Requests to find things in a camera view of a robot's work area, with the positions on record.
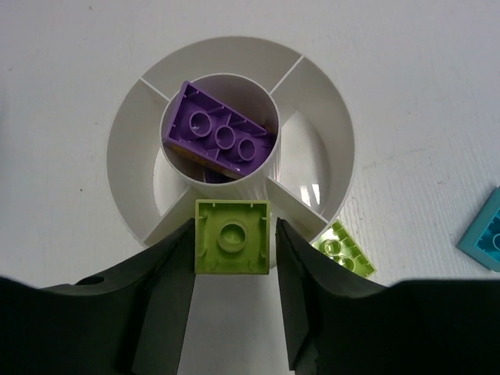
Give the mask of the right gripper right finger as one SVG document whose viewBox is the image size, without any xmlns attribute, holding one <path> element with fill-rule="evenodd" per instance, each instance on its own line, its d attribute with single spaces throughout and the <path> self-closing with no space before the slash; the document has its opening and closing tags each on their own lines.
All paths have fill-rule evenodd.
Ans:
<svg viewBox="0 0 500 375">
<path fill-rule="evenodd" d="M 364 279 L 277 221 L 288 363 L 297 374 L 496 374 L 499 283 Z"/>
</svg>

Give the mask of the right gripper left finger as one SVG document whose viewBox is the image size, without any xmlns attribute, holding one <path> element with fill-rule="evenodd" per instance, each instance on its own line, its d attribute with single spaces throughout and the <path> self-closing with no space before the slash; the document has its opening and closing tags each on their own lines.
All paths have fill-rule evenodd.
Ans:
<svg viewBox="0 0 500 375">
<path fill-rule="evenodd" d="M 4 374 L 175 374 L 195 285 L 195 222 L 78 281 L 1 280 Z"/>
</svg>

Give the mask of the lime square lego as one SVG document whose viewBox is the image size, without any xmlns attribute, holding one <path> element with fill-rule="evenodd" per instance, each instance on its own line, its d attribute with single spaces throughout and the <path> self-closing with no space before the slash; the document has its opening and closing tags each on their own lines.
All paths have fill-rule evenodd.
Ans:
<svg viewBox="0 0 500 375">
<path fill-rule="evenodd" d="M 198 199 L 195 202 L 195 272 L 267 275 L 270 203 Z"/>
</svg>

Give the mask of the blue long lego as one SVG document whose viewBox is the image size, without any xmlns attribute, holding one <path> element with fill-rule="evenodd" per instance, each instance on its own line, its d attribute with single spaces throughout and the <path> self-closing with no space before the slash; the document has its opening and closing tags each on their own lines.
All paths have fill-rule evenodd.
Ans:
<svg viewBox="0 0 500 375">
<path fill-rule="evenodd" d="M 456 247 L 485 268 L 499 272 L 499 187 L 490 193 Z"/>
</svg>

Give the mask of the purple long lego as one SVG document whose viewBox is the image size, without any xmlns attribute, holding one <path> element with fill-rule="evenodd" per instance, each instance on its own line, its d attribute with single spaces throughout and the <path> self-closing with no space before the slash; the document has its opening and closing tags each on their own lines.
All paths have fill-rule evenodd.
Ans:
<svg viewBox="0 0 500 375">
<path fill-rule="evenodd" d="M 183 82 L 162 131 L 166 148 L 234 180 L 257 170 L 276 140 L 276 135 L 190 81 Z"/>
</svg>

